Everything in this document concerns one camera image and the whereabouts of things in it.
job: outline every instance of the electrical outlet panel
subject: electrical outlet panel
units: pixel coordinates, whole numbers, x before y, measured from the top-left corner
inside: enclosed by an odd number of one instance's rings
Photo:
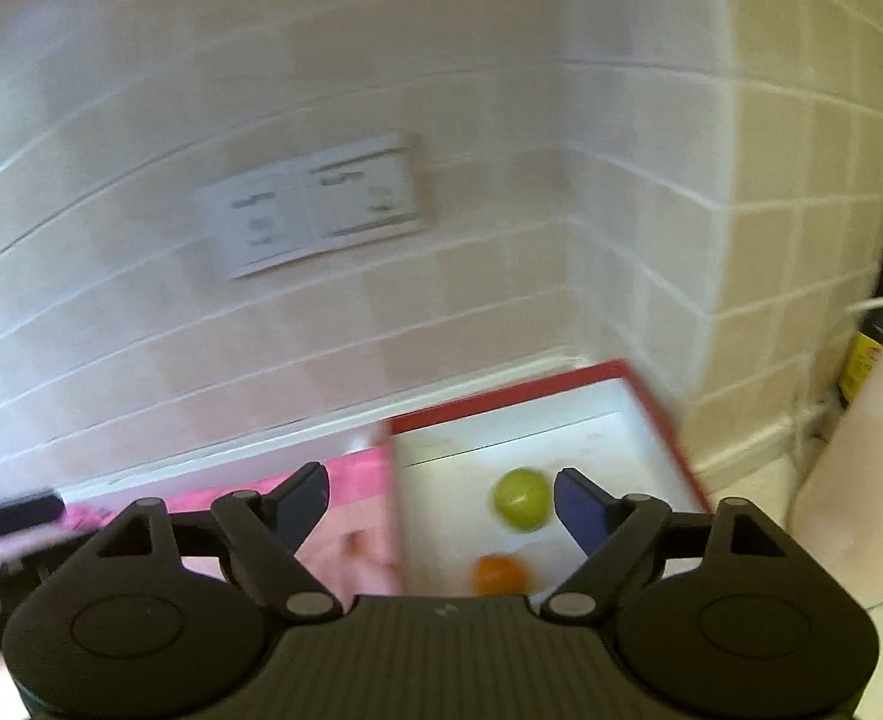
[[[196,193],[228,278],[421,229],[400,134],[276,162]]]

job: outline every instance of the floor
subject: floor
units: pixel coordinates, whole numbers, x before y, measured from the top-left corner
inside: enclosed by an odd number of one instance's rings
[[[713,501],[741,495],[755,501],[765,514],[783,525],[789,504],[800,483],[800,474],[788,458],[779,458],[712,496]],[[860,720],[883,720],[883,604],[870,612],[881,640],[881,656],[875,675],[865,690],[857,715]]]

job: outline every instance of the green apple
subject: green apple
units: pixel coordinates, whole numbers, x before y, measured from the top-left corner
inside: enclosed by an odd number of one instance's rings
[[[509,471],[491,490],[491,504],[515,530],[529,533],[542,527],[552,511],[552,488],[541,471]]]

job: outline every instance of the white cable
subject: white cable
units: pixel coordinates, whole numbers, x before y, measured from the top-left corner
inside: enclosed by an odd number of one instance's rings
[[[866,311],[872,311],[876,308],[883,308],[883,298],[870,298],[868,300],[859,300],[846,307],[843,316],[838,317],[835,322],[828,327],[827,332],[822,334],[817,341],[808,347],[805,352],[804,364],[801,366],[801,381],[798,383],[797,400],[795,401],[795,467],[798,470],[804,469],[804,429],[805,429],[805,413],[808,410],[808,391],[811,388],[811,372],[815,365],[819,351],[831,341],[835,330],[843,322],[847,322],[852,316],[861,317]]]

